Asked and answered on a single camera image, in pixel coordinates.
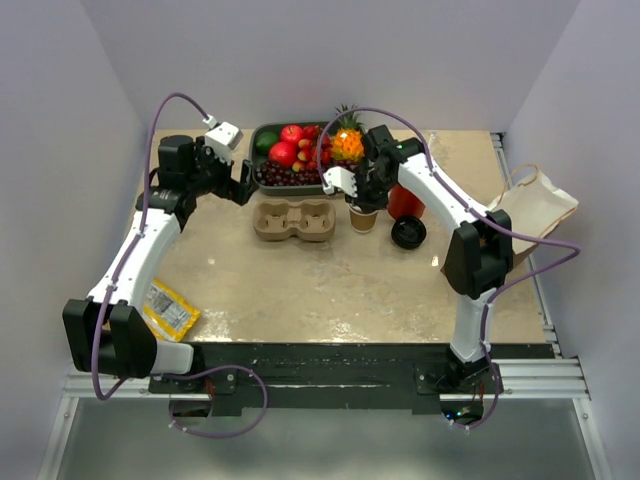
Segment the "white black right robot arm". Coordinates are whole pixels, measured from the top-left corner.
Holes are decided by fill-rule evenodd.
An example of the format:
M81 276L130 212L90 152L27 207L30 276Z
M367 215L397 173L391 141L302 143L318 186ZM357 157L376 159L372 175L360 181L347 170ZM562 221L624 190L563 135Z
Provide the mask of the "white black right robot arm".
M382 125L370 129L363 144L365 159L348 197L357 211L369 214L386 208L390 190L401 186L450 230L442 271L458 300L447 367L438 383L441 389L469 392L491 366L488 326L493 296L514 263L511 218L502 210L488 211L463 193L435 165L421 140L398 141Z

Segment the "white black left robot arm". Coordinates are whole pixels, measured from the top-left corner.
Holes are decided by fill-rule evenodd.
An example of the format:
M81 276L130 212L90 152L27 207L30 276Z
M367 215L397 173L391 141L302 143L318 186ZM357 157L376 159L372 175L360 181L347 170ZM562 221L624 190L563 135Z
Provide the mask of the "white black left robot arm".
M62 312L75 368L118 378L169 374L185 392L200 390L207 368L188 344L157 339L143 307L164 255L184 230L197 200L213 194L238 205L255 188L251 164L233 179L233 152L242 133L228 123L192 138L160 140L158 166L138 197L133 224L107 272L83 299L69 300Z

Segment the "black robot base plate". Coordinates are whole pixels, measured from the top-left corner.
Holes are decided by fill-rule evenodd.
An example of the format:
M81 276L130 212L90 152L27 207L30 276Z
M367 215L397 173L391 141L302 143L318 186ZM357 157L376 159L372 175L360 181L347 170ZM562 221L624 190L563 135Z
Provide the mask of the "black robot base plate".
M458 366L445 344L214 342L196 344L187 379L157 376L149 390L196 399L208 385L218 416L262 406L436 414L445 394L503 391L497 365Z

